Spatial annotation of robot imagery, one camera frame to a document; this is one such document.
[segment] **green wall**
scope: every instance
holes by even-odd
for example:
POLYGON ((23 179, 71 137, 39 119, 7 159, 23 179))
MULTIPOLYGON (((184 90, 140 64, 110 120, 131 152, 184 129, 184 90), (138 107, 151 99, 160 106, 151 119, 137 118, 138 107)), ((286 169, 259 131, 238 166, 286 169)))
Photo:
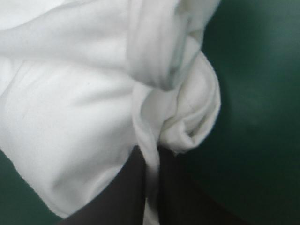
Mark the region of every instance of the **green wall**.
MULTIPOLYGON (((300 1, 223 0, 204 52, 222 109, 181 159, 219 203, 254 225, 300 224, 300 1)), ((59 219, 0 153, 0 224, 59 219)))

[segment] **dark green background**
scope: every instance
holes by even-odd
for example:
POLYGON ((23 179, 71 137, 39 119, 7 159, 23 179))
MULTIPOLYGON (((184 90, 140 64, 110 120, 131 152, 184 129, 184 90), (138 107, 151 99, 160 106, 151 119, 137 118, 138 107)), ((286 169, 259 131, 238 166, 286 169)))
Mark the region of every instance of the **dark green background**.
MULTIPOLYGON (((215 200, 253 225, 300 224, 300 1, 223 0, 203 50, 222 108, 180 157, 215 200)), ((0 224, 58 221, 0 154, 0 224)))

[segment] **white shirt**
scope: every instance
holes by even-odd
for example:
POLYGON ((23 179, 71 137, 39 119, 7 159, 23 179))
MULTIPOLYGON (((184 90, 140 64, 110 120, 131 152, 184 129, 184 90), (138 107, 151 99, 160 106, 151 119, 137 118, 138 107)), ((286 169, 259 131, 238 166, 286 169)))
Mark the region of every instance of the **white shirt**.
MULTIPOLYGON (((219 0, 0 0, 0 149, 55 214, 97 196, 139 145, 184 153, 220 107, 201 52, 219 0)), ((145 225, 158 224, 146 206, 145 225)))

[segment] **white fabric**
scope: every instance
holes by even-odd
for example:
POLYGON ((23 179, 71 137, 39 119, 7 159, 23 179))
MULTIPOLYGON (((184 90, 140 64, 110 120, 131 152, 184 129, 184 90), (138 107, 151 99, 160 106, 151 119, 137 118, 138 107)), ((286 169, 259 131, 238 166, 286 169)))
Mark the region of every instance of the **white fabric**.
POLYGON ((218 2, 0 0, 0 149, 50 210, 87 204, 138 144, 158 224, 157 144, 196 147, 220 107, 201 53, 218 2))

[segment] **rolled fabric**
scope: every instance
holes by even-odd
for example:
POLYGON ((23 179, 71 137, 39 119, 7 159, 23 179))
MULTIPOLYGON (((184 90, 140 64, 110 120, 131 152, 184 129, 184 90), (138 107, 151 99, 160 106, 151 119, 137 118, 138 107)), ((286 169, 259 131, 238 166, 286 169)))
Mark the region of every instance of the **rolled fabric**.
POLYGON ((144 224, 158 224, 157 145, 196 147, 220 107, 201 53, 217 4, 0 0, 0 149, 55 214, 90 202, 139 145, 144 224))

